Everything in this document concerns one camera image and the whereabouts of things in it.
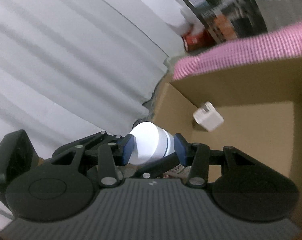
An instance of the cardboard box wall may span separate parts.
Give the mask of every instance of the cardboard box wall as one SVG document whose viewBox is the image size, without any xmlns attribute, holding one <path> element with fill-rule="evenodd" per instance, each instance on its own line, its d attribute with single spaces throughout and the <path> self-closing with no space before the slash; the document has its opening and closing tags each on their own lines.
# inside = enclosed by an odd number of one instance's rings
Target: cardboard box wall
<svg viewBox="0 0 302 240">
<path fill-rule="evenodd" d="M 210 101 L 224 123 L 209 133 L 193 112 Z M 291 178 L 300 190 L 292 220 L 302 227 L 302 58 L 240 66 L 160 84 L 153 122 L 211 149 L 232 145 Z M 211 169 L 209 179 L 219 175 Z"/>
</svg>

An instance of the white power adapter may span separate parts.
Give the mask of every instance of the white power adapter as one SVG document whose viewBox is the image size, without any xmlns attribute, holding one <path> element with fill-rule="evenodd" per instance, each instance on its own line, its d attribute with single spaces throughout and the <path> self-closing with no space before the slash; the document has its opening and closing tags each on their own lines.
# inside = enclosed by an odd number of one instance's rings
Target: white power adapter
<svg viewBox="0 0 302 240">
<path fill-rule="evenodd" d="M 210 102 L 204 103 L 201 108 L 196 110 L 193 113 L 193 117 L 199 125 L 209 132 L 212 132 L 224 122 L 221 114 L 217 112 Z"/>
</svg>

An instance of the pink cloth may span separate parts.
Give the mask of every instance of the pink cloth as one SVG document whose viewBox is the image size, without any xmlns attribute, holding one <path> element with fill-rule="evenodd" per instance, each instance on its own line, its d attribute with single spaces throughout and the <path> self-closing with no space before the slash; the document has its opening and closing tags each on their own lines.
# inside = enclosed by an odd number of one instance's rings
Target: pink cloth
<svg viewBox="0 0 302 240">
<path fill-rule="evenodd" d="M 173 79 L 223 68 L 302 56 L 302 22 L 256 37 L 223 43 L 194 57 L 180 59 Z"/>
</svg>

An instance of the gray ridged panel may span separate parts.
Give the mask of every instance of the gray ridged panel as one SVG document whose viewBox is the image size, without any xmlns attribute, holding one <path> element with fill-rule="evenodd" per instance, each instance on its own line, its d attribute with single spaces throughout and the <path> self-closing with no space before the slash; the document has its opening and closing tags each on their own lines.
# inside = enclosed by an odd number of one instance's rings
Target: gray ridged panel
<svg viewBox="0 0 302 240">
<path fill-rule="evenodd" d="M 288 219 L 257 224 L 232 218 L 205 191 L 179 179 L 126 179 L 68 220 L 16 219 L 2 231 L 8 240 L 289 240 L 299 232 Z"/>
</svg>

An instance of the white plastic object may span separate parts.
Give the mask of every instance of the white plastic object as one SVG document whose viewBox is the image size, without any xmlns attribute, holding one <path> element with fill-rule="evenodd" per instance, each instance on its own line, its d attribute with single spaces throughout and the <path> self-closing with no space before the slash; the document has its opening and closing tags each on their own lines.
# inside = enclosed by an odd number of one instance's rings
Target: white plastic object
<svg viewBox="0 0 302 240">
<path fill-rule="evenodd" d="M 209 132 L 212 132 L 224 122 L 223 117 L 217 112 L 210 102 L 206 102 L 203 107 L 196 110 L 193 113 L 193 117 L 199 125 Z"/>
<path fill-rule="evenodd" d="M 153 162 L 174 152 L 173 136 L 151 122 L 138 124 L 130 134 L 134 135 L 134 150 L 129 160 L 132 165 Z"/>
</svg>

